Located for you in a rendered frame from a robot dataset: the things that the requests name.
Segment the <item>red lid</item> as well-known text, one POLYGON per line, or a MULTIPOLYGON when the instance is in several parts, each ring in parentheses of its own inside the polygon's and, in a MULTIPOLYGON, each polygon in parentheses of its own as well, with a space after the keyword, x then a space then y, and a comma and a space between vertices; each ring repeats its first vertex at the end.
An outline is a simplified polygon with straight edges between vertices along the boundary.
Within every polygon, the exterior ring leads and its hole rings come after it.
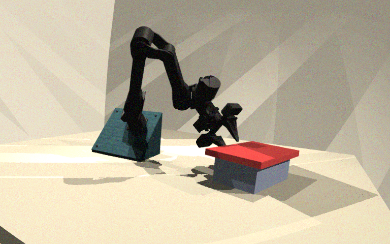
POLYGON ((264 169, 299 156, 299 150, 255 141, 205 149, 205 155, 248 167, 264 169))

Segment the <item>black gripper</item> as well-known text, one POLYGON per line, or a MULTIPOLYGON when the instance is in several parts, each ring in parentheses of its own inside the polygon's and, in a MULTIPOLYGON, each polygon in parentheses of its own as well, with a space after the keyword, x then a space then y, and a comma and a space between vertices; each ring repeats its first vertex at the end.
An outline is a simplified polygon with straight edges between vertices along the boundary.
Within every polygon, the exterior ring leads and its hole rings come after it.
POLYGON ((207 129, 210 131, 207 134, 201 134, 201 136, 196 140, 196 144, 198 148, 209 147, 212 144, 217 146, 226 146, 225 141, 222 136, 217 136, 215 133, 221 128, 221 126, 225 126, 230 132, 231 136, 236 142, 239 142, 239 136, 237 131, 237 117, 234 115, 238 115, 243 108, 238 103, 227 103, 225 107, 222 109, 221 113, 219 113, 219 108, 215 107, 214 104, 208 104, 204 106, 199 112, 199 118, 203 115, 202 112, 209 108, 213 111, 214 114, 218 117, 219 121, 212 122, 207 129))

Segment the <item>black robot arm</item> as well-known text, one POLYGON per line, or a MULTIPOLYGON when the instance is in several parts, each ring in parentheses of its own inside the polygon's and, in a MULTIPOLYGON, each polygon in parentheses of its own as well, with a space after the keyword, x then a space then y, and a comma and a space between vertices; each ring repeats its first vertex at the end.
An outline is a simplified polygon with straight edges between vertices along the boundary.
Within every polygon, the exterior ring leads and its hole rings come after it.
MULTIPOLYGON (((141 26, 135 30, 130 46, 133 58, 131 80, 120 118, 123 122, 127 122, 127 130, 142 132, 148 121, 148 118, 145 118, 142 113, 146 91, 141 89, 146 57, 163 61, 171 84, 175 109, 183 111, 190 107, 199 113, 204 106, 213 104, 211 101, 220 88, 220 81, 215 76, 210 75, 204 78, 200 77, 198 84, 188 86, 183 80, 173 44, 168 43, 158 33, 147 26, 141 26), (158 49, 151 47, 152 43, 158 49)), ((213 121, 219 121, 216 114, 209 108, 206 108, 202 114, 193 124, 199 133, 203 130, 209 131, 207 127, 213 121)))

